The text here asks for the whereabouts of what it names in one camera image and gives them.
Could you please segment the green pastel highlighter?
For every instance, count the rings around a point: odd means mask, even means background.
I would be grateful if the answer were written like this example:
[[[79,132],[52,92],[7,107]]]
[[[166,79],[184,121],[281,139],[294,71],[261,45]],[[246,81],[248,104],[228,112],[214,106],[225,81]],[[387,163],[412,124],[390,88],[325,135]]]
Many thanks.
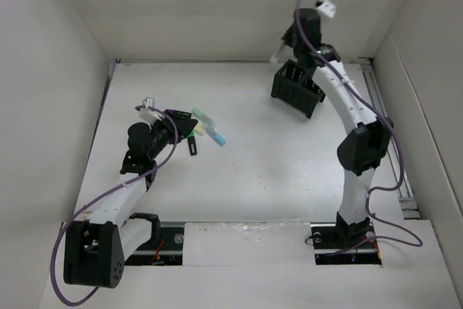
[[[214,126],[215,122],[208,116],[206,115],[203,111],[201,111],[199,108],[193,108],[192,113],[203,123],[206,123],[210,125],[211,127]]]

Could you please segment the blue pastel highlighter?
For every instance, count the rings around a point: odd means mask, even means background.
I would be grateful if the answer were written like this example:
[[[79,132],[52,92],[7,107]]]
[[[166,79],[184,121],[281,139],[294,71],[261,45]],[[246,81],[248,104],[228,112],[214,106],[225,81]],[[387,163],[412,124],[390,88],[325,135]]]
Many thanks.
[[[211,126],[205,125],[205,132],[208,134],[209,137],[211,137],[217,144],[220,146],[224,146],[226,144],[225,139],[223,139],[217,131],[215,131]]]

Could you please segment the orange pastel highlighter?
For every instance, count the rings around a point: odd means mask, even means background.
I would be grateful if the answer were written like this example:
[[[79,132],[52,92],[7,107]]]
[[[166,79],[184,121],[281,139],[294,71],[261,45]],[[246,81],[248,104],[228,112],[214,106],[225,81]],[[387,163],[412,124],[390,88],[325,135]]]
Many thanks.
[[[284,41],[281,41],[278,48],[274,51],[271,58],[269,59],[269,62],[271,64],[277,64],[279,62],[286,61],[288,58],[291,57],[291,54],[291,48],[288,45],[286,45]]]

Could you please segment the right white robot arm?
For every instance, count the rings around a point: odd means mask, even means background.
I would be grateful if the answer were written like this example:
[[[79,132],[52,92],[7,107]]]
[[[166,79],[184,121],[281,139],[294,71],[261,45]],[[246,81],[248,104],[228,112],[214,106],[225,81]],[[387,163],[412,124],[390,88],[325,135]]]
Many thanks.
[[[334,237],[339,248],[348,248],[369,229],[365,202],[391,136],[377,115],[359,100],[360,94],[334,47],[322,43],[321,18],[316,9],[296,10],[283,41],[308,70],[308,77],[323,91],[344,125],[346,137],[336,150],[344,169],[344,191]]]

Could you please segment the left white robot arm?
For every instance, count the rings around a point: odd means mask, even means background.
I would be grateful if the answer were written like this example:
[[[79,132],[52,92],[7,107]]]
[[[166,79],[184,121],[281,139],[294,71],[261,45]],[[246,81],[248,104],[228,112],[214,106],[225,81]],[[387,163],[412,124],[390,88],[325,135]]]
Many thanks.
[[[126,260],[140,246],[151,249],[161,241],[161,222],[152,213],[136,213],[137,202],[149,191],[159,164],[156,157],[168,145],[184,140],[197,125],[185,111],[167,109],[162,116],[138,106],[141,122],[127,130],[127,152],[120,169],[120,186],[104,197],[82,221],[66,232],[64,282],[115,288]]]

